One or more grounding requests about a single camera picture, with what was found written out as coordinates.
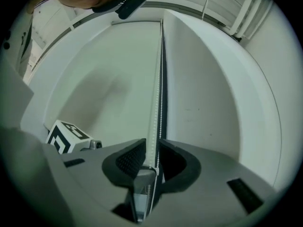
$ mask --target curved white wall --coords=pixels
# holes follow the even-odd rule
[[[182,77],[186,80],[169,79],[169,83],[172,84],[170,87],[172,92],[169,90],[169,127],[174,125],[177,131],[175,135],[169,134],[171,137],[169,139],[185,143],[196,141],[195,145],[226,153],[228,151],[226,148],[236,149],[232,141],[226,140],[226,135],[232,133],[234,143],[236,143],[234,137],[240,136],[239,162],[273,185],[280,158],[281,129],[275,99],[260,67],[236,41],[204,21],[167,11],[164,23],[168,32],[168,43],[173,46],[168,50],[168,60],[174,63],[168,67],[175,71],[175,75],[178,74],[179,68],[186,68],[182,71],[184,73]],[[191,34],[191,37],[194,37],[194,33],[196,39],[180,40],[182,33]],[[187,57],[187,64],[182,57]],[[190,60],[193,60],[191,57],[200,58],[200,67],[203,67],[199,71],[200,74],[194,77],[190,64]],[[226,79],[222,76],[219,78],[218,74],[223,74]],[[226,85],[226,88],[229,85],[231,93],[228,93],[223,85]],[[185,111],[187,107],[178,106],[180,103],[178,89],[182,90],[184,95],[193,95],[192,102],[199,101],[201,106],[201,112],[197,111],[190,116],[193,122],[191,128],[194,130],[190,130],[191,128],[184,124],[184,119],[188,118]],[[238,115],[240,129],[238,134],[237,123],[235,119],[232,120],[236,118],[233,104]],[[211,114],[212,117],[202,118],[201,114]],[[211,127],[215,137],[207,138],[206,133]]]
[[[29,82],[28,86],[34,92],[34,96],[21,120],[22,130],[45,142],[47,138],[47,129],[43,125],[45,111],[58,79],[80,49],[110,27],[111,22],[110,14],[95,18],[68,33],[48,52]]]
[[[168,139],[238,160],[240,129],[230,86],[205,43],[166,12]]]
[[[159,22],[114,25],[96,36],[61,75],[45,126],[73,123],[105,147],[148,138],[159,41]]]
[[[275,188],[283,189],[294,179],[303,156],[303,52],[276,4],[244,48],[262,68],[279,109],[282,152]]]

